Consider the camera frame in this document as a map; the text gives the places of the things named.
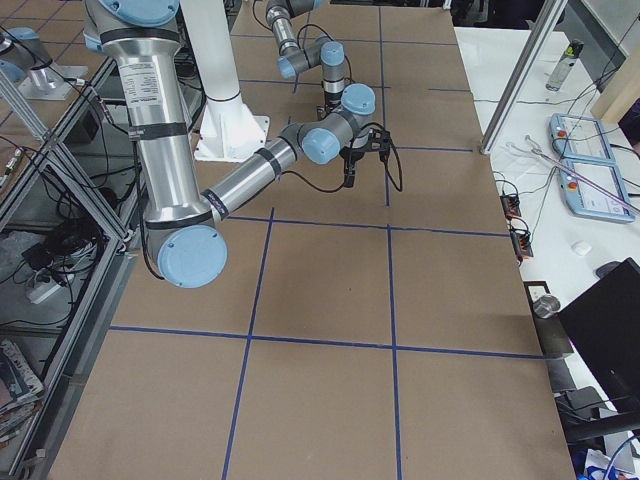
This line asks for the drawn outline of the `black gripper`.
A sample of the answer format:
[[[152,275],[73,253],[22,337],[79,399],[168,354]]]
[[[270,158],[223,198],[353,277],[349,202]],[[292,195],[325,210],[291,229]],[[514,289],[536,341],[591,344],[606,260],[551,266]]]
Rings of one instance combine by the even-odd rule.
[[[329,113],[341,104],[342,93],[324,93],[324,103],[316,106],[316,114],[318,119],[324,119]]]
[[[391,134],[386,129],[371,128],[367,137],[357,137],[353,143],[340,150],[344,159],[343,186],[353,187],[356,178],[356,161],[367,153],[378,153],[382,160],[388,159],[391,153]]]

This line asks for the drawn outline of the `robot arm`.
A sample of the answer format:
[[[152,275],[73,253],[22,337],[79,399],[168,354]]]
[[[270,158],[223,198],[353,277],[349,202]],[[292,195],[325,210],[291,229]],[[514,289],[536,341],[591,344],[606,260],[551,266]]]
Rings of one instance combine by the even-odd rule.
[[[271,1],[265,19],[278,46],[278,68],[292,78],[322,71],[325,113],[317,121],[267,135],[269,119],[245,104],[225,10],[219,1],[88,1],[89,48],[118,67],[142,160],[149,204],[145,239],[160,275],[182,288],[212,282],[227,246],[219,222],[288,172],[300,158],[344,161],[345,187],[368,152],[386,155],[389,133],[373,122],[374,91],[347,84],[341,43],[321,37],[301,46],[295,17],[314,1]]]
[[[321,6],[321,1],[268,1],[265,20],[278,45],[278,68],[283,78],[296,77],[318,66],[322,69],[324,105],[317,106],[321,120],[339,106],[346,87],[346,56],[343,44],[328,34],[308,46],[294,37],[291,20]]]

